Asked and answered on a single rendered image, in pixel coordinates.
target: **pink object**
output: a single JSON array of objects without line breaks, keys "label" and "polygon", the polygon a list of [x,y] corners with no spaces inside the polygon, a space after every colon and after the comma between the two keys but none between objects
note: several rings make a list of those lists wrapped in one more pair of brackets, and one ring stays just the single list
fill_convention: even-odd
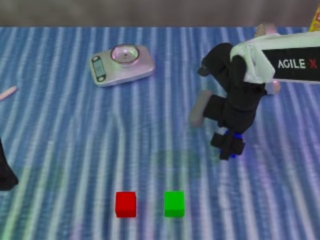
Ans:
[{"label": "pink object", "polygon": [[6,99],[17,90],[16,86],[10,87],[8,90],[0,94],[0,101]]}]

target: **silver scale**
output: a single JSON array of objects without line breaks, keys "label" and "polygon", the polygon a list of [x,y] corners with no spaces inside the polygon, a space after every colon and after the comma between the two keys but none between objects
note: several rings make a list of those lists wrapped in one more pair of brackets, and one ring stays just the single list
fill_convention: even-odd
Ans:
[{"label": "silver scale", "polygon": [[94,83],[108,87],[149,77],[155,64],[145,46],[121,44],[91,57],[90,69]]}]

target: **table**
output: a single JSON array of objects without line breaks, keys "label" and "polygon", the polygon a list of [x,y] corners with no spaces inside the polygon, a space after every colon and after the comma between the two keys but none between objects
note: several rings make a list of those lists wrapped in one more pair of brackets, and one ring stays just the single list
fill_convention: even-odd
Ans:
[{"label": "table", "polygon": [[[20,183],[0,193],[2,240],[316,240],[320,237],[320,85],[283,83],[262,99],[242,156],[218,160],[213,121],[194,129],[197,75],[216,44],[253,27],[0,28],[0,136]],[[281,34],[307,28],[279,28]],[[146,45],[155,74],[94,85],[89,57]],[[185,194],[164,218],[165,191]],[[117,219],[117,191],[135,191],[137,218]]]}]

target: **digital scale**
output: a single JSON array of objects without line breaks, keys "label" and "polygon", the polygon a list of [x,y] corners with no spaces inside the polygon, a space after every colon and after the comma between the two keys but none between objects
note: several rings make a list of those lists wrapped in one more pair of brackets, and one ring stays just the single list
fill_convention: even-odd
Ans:
[{"label": "digital scale", "polygon": [[155,70],[154,61],[145,46],[121,44],[96,53],[90,58],[94,83],[108,87],[149,77]]}]

